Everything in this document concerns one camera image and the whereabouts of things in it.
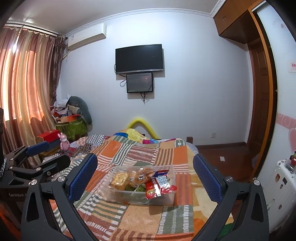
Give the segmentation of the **yellow puffed snack bag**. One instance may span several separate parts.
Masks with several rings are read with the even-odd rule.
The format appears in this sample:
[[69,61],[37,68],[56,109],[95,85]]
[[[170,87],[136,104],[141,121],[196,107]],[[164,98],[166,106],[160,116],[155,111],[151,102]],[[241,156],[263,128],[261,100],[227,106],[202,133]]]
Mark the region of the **yellow puffed snack bag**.
[[118,172],[108,186],[110,189],[124,191],[129,183],[130,175],[126,172]]

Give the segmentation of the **clear orange snack bag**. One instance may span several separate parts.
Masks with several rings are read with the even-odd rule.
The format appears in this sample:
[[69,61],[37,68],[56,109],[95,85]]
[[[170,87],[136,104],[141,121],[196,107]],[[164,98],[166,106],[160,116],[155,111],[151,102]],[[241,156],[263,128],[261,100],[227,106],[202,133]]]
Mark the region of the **clear orange snack bag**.
[[151,180],[154,175],[154,170],[150,167],[140,168],[136,171],[136,174],[132,180],[132,183],[135,186],[141,185],[146,183],[147,181]]

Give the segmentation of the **red snack packet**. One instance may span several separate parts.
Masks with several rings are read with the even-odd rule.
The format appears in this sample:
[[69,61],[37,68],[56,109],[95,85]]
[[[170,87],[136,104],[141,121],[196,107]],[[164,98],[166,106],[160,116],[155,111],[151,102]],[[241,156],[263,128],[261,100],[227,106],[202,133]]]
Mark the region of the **red snack packet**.
[[168,178],[169,170],[158,170],[145,183],[145,197],[147,200],[176,192],[177,186],[171,184]]

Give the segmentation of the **green pea snack bag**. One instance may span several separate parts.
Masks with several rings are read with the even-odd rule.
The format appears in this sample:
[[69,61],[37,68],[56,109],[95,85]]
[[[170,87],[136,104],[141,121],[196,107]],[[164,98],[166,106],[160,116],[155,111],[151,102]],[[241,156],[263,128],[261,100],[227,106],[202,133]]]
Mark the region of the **green pea snack bag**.
[[138,185],[138,186],[132,186],[132,185],[127,185],[125,191],[131,191],[131,192],[145,192],[146,187],[144,184]]

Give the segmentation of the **pink plush toy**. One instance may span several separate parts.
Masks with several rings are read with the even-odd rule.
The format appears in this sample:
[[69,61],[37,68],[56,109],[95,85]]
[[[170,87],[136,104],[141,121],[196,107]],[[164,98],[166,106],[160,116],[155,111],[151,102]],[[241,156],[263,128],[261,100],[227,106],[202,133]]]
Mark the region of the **pink plush toy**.
[[65,152],[69,149],[70,143],[67,139],[67,136],[64,133],[59,133],[58,137],[60,139],[60,149]]

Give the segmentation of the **red gift box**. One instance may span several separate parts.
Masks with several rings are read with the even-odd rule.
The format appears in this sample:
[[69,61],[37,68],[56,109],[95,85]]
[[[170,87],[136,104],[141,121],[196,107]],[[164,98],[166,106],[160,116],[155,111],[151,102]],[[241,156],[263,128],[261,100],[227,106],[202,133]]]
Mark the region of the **red gift box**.
[[37,143],[48,142],[49,145],[47,151],[60,147],[60,133],[59,130],[44,132],[36,137]]

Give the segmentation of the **white sticker suitcase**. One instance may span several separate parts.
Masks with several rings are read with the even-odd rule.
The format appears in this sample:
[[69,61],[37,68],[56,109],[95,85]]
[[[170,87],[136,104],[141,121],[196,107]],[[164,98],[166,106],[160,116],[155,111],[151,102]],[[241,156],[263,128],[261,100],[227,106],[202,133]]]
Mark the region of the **white sticker suitcase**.
[[283,226],[295,206],[295,167],[290,164],[288,159],[278,161],[263,189],[270,232]]

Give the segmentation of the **green storage bag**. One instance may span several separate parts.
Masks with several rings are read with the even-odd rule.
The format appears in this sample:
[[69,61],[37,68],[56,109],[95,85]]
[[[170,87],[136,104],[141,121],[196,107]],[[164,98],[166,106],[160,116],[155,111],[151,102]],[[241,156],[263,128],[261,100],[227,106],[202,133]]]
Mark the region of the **green storage bag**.
[[61,133],[64,133],[71,142],[86,136],[88,133],[86,123],[82,118],[67,123],[56,123],[55,127]]

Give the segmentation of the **orange window curtain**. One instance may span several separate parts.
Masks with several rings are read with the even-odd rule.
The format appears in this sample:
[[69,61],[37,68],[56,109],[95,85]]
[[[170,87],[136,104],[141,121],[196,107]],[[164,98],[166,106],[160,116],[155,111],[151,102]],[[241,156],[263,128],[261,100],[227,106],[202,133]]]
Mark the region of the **orange window curtain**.
[[33,146],[55,128],[50,106],[56,99],[65,41],[24,28],[1,29],[3,151]]

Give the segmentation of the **clear plastic storage box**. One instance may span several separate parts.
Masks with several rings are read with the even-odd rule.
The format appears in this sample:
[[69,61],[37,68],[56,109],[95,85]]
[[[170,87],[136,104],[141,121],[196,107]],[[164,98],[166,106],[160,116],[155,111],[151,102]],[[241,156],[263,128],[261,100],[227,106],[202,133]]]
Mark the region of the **clear plastic storage box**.
[[101,189],[108,201],[168,206],[173,205],[178,190],[173,165],[116,166]]

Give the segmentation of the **patchwork bed quilt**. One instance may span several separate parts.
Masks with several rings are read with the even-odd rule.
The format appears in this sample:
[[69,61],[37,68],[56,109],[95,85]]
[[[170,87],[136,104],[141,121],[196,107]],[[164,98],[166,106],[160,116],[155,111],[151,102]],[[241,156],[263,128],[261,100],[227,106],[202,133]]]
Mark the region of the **patchwork bed quilt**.
[[193,168],[198,149],[126,129],[71,143],[70,167],[93,153],[97,168],[78,213],[98,240],[191,240],[217,207]]

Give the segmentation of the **white air conditioner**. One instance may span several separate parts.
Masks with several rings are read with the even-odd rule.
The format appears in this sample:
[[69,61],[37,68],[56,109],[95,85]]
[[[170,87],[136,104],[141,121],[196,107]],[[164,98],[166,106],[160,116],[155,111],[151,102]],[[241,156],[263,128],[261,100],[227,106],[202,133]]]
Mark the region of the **white air conditioner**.
[[107,25],[105,23],[100,23],[70,35],[68,37],[68,50],[72,51],[85,45],[105,39],[106,30]]

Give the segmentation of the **white sliding door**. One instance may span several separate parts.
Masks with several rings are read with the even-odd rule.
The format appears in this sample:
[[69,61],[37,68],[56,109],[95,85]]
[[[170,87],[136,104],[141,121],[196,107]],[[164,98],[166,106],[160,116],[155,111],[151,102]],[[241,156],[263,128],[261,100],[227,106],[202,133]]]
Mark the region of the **white sliding door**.
[[290,30],[268,3],[257,10],[275,62],[277,79],[277,116],[273,138],[258,179],[268,184],[276,163],[295,151],[295,40]]

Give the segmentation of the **small wall monitor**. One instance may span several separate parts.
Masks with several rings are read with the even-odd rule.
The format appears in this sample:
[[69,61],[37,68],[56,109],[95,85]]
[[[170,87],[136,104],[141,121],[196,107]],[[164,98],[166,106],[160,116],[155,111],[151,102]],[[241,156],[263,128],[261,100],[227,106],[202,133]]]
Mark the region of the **small wall monitor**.
[[127,93],[149,93],[154,91],[152,73],[134,73],[126,76]]

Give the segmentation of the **black wall television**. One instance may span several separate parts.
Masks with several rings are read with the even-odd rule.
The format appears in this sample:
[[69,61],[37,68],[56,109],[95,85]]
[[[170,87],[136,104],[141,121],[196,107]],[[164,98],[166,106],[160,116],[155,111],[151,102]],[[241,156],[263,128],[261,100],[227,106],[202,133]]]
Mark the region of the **black wall television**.
[[164,70],[162,44],[115,49],[115,73],[155,72]]

